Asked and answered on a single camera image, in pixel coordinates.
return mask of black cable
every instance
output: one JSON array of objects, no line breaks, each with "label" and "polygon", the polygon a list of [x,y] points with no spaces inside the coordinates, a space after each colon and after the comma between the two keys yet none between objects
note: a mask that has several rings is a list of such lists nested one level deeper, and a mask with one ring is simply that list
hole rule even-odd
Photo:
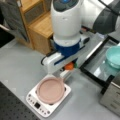
[{"label": "black cable", "polygon": [[103,1],[98,0],[100,3],[102,3],[104,6],[106,6],[109,10],[111,10],[111,12],[115,15],[120,16],[120,13],[116,12],[114,9],[112,9],[110,6],[108,6],[107,4],[105,4]]}]

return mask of table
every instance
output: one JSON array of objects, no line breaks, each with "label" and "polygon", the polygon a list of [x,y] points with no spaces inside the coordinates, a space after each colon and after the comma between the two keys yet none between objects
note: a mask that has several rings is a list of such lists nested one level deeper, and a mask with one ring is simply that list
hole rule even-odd
[{"label": "table", "polygon": [[[88,53],[101,41],[96,34],[81,50],[78,59],[81,65]],[[28,92],[46,75],[40,61],[43,55],[33,51],[16,40],[0,49],[0,81],[8,87],[23,103]],[[79,70],[66,81],[72,92],[48,118],[41,120],[119,120],[120,118],[100,105],[101,88]]]}]

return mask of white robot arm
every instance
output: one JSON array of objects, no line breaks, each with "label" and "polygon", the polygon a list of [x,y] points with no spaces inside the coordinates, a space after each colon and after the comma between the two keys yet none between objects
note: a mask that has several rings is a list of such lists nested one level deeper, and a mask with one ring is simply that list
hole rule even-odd
[{"label": "white robot arm", "polygon": [[80,56],[81,26],[101,34],[119,27],[119,0],[53,0],[51,18],[53,39],[58,52],[43,60],[47,73],[54,73]]}]

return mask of digital scale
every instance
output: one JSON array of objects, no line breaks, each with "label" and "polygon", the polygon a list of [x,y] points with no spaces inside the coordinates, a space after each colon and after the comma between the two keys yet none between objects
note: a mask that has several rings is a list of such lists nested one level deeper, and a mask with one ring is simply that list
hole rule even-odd
[{"label": "digital scale", "polygon": [[49,117],[54,111],[55,109],[62,103],[62,101],[69,95],[69,93],[71,92],[71,88],[64,84],[65,86],[65,93],[63,98],[56,102],[55,104],[45,104],[43,103],[41,100],[39,100],[38,96],[37,96],[37,86],[40,83],[38,83],[27,95],[26,97],[26,101],[28,102],[28,104],[34,109],[36,110],[41,116],[43,117]]}]

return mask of wooden cabinet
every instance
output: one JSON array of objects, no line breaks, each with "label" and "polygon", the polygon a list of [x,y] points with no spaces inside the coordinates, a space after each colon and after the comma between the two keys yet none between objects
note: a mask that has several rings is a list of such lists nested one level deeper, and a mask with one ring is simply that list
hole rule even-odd
[{"label": "wooden cabinet", "polygon": [[25,24],[31,24],[46,13],[44,0],[22,0],[21,14]]},{"label": "wooden cabinet", "polygon": [[34,47],[42,54],[51,52],[50,38],[53,35],[50,13],[44,15],[29,26],[30,36]]}]

